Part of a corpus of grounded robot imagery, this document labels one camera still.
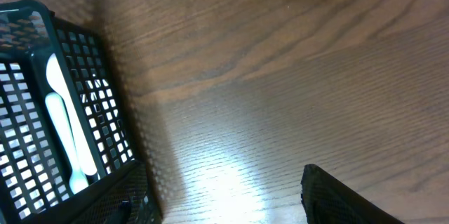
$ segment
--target black mesh basket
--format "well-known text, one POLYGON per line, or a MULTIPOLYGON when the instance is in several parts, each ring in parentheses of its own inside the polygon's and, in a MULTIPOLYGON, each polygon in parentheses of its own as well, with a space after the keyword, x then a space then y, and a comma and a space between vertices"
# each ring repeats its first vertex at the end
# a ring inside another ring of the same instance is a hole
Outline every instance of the black mesh basket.
POLYGON ((74 166, 49 112, 55 107, 46 103, 49 93, 65 104, 78 165, 90 169, 84 172, 89 185, 134 160, 101 40, 54 17, 43 4, 0 4, 0 85, 0 223, 29 220, 74 196, 69 183, 74 166), (61 77, 51 73, 57 72, 51 59, 61 77), (65 84, 67 95, 55 91, 60 89, 55 79, 65 84), (80 139, 88 149, 78 148, 80 139))

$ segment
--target wood grain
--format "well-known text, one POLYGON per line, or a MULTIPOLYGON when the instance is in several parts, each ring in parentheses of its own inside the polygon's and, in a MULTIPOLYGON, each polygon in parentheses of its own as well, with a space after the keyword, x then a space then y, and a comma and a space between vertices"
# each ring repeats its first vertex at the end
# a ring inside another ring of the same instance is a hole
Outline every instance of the wood grain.
POLYGON ((108 41, 165 223, 304 223, 308 163, 449 222, 448 0, 41 1, 108 41))

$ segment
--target dark wood grain streak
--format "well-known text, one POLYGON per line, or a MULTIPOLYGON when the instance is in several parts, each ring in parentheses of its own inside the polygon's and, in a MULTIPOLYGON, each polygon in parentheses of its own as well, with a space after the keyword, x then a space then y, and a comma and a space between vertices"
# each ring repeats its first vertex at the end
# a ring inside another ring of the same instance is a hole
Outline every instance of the dark wood grain streak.
POLYGON ((305 223, 308 163, 449 221, 448 0, 41 1, 109 44, 165 223, 305 223))

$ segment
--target white spoon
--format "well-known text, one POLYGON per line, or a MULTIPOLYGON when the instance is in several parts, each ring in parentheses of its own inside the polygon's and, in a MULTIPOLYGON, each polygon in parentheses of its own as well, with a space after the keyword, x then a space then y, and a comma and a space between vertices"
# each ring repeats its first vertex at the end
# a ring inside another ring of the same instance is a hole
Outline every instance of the white spoon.
POLYGON ((84 136, 81 123, 78 119, 73 101, 70 98, 69 89, 65 83, 62 75, 61 67, 59 66, 56 55, 52 54, 47 62, 46 70, 47 81, 51 88, 61 95, 64 100, 65 107, 69 114, 70 125, 72 126, 73 139, 75 142, 76 153, 78 154, 78 160, 81 165, 81 170, 84 174, 93 176, 97 173, 97 167, 93 161, 91 150, 87 144, 86 137, 84 136))
POLYGON ((67 157, 69 157, 70 166, 72 167, 72 174, 69 180, 70 189, 76 194, 82 189, 89 186, 87 179, 81 170, 76 157, 75 145, 73 143, 72 131, 69 126, 69 119, 65 112, 64 103, 62 98, 57 93, 49 93, 45 97, 45 104, 47 110, 50 113, 50 118, 55 125, 59 138, 61 139, 62 146, 64 147, 67 157))

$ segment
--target white object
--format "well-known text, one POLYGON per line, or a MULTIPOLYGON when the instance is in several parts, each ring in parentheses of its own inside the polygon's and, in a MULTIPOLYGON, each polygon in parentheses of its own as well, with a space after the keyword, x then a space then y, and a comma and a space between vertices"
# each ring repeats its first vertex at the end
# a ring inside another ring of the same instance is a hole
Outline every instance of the white object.
POLYGON ((62 146, 67 153, 67 157, 69 157, 70 166, 72 167, 69 186, 70 189, 72 189, 72 192, 76 194, 88 187, 89 184, 79 166, 78 158, 76 157, 72 131, 70 130, 69 119, 65 112, 64 103, 60 95, 52 92, 45 97, 45 104, 50 113, 50 118, 55 125, 56 131, 58 132, 59 138, 61 139, 62 146))
POLYGON ((47 62, 46 70, 47 81, 51 88, 61 95, 64 100, 65 107, 69 114, 70 125, 72 126, 73 139, 75 142, 76 153, 81 166, 81 170, 84 174, 93 176, 97 173, 97 167, 93 161, 91 150, 87 144, 86 137, 84 136, 81 123, 79 122, 78 114, 76 113, 73 101, 70 98, 69 89, 65 83, 62 75, 61 67, 59 66, 56 55, 52 54, 47 62))

